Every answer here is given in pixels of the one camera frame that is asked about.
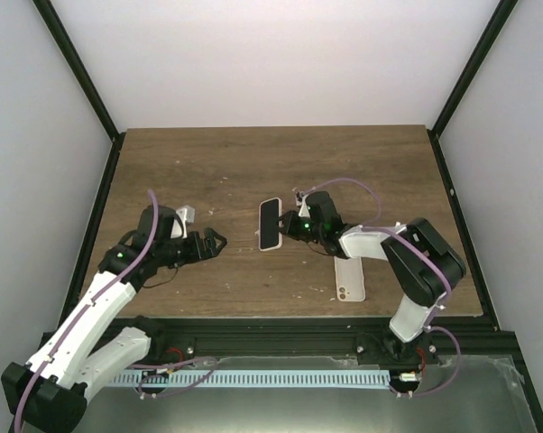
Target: white wall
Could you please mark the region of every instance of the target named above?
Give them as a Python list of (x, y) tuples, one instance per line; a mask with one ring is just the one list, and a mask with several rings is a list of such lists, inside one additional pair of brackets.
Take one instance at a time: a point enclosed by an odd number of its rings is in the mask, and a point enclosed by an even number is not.
[(0, 377), (57, 324), (109, 146), (33, 3), (1, 1)]
[(431, 126), (497, 0), (53, 0), (118, 128)]
[(518, 3), (441, 141), (543, 406), (543, 0)]

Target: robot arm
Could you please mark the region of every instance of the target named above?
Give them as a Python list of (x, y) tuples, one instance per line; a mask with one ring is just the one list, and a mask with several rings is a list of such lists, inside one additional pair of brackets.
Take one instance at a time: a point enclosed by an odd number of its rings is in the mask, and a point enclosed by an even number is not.
[[(211, 228), (205, 229), (204, 238), (198, 232), (188, 231), (187, 225), (193, 222), (194, 214), (189, 206), (177, 210), (158, 206), (158, 225), (149, 251), (137, 266), (101, 295), (102, 288), (140, 255), (149, 239), (153, 207), (142, 212), (137, 229), (125, 234), (119, 244), (106, 252), (87, 292), (51, 339), (25, 366), (11, 363), (5, 369), (1, 381), (13, 414), (27, 383), (48, 361), (32, 388), (23, 419), (45, 432), (72, 431), (87, 404), (110, 380), (150, 351), (161, 352), (160, 333), (149, 319), (137, 318), (91, 355), (111, 321), (160, 267), (179, 268), (207, 260), (217, 257), (225, 248), (226, 239)], [(60, 346), (50, 356), (55, 345)]]
[[(464, 261), (424, 218), (406, 225), (370, 228), (344, 223), (325, 191), (297, 200), (299, 211), (288, 211), (280, 218), (282, 234), (320, 244), (337, 259), (370, 258), (390, 263), (404, 291), (390, 329), (402, 343), (417, 338), (436, 310), (443, 308), (439, 302), (447, 295), (446, 282), (452, 289), (465, 276)], [(438, 278), (414, 249), (424, 254), (444, 278)]]

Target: smartphone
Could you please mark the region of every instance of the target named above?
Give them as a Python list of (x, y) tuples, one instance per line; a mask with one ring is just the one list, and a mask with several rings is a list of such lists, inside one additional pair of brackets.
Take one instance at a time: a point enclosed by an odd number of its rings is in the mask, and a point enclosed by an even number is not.
[(260, 251), (281, 247), (281, 200), (272, 198), (260, 205)]

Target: black metal frame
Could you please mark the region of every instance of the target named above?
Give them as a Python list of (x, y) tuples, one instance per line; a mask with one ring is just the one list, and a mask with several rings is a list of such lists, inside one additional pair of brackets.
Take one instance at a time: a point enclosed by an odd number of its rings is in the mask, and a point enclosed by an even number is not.
[[(93, 106), (101, 124), (112, 141), (103, 179), (96, 202), (91, 212), (87, 231), (81, 245), (79, 258), (73, 272), (69, 292), (60, 317), (62, 322), (77, 305), (79, 293), (86, 277), (87, 265), (93, 251), (97, 231), (106, 205), (107, 195), (119, 161), (125, 134), (118, 133), (101, 97), (91, 81), (85, 66), (73, 47), (63, 24), (49, 0), (33, 0), (46, 22), (53, 38), (59, 45), (79, 84)], [(465, 91), (488, 51), (506, 23), (517, 0), (501, 0), (490, 22), (477, 43), (470, 60), (456, 82), (438, 120), (428, 131), (430, 144), (436, 156), (438, 170), (446, 188), (446, 194), (462, 239), (470, 272), (482, 304), (480, 317), (444, 317), (435, 319), (435, 324), (448, 327), (458, 338), (463, 353), (468, 355), (510, 355), (521, 374), (527, 400), (538, 431), (543, 432), (543, 412), (532, 386), (528, 369), (524, 363), (516, 336), (501, 331), (490, 294), (483, 279), (482, 270), (474, 245), (466, 227), (462, 208), (454, 192), (450, 173), (444, 161), (439, 137), (456, 111)], [(380, 335), (390, 318), (165, 318), (159, 321), (165, 326), (168, 339), (181, 345), (192, 345), (196, 355), (333, 355), (356, 356), (360, 363), (370, 363), (373, 357), (359, 355), (357, 347), (362, 338)], [(128, 319), (114, 320), (103, 335), (102, 343), (109, 341), (126, 326)], [(451, 341), (445, 336), (433, 336), (434, 345), (440, 355), (454, 353)]]

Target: wooden table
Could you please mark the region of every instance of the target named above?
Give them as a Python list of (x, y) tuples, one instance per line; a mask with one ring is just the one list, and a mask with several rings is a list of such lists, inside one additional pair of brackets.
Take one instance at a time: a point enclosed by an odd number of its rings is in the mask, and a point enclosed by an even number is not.
[[(263, 200), (280, 197), (284, 210), (295, 208), (293, 189), (342, 176), (377, 191), (381, 226), (425, 217), (464, 257), (423, 126), (134, 129), (125, 137), (86, 285), (106, 249), (136, 228), (151, 188), (163, 205), (190, 204), (196, 209), (192, 229), (212, 226), (229, 244), (214, 260), (184, 266), (172, 282), (142, 289), (122, 316), (391, 315), (402, 292), (386, 262), (364, 260), (366, 301), (341, 302), (331, 257), (288, 238), (280, 250), (258, 251)], [(374, 200), (355, 185), (327, 190), (345, 221), (374, 216)], [(170, 271), (161, 271), (149, 283), (169, 277)], [(447, 312), (482, 313), (470, 276), (456, 288)]]

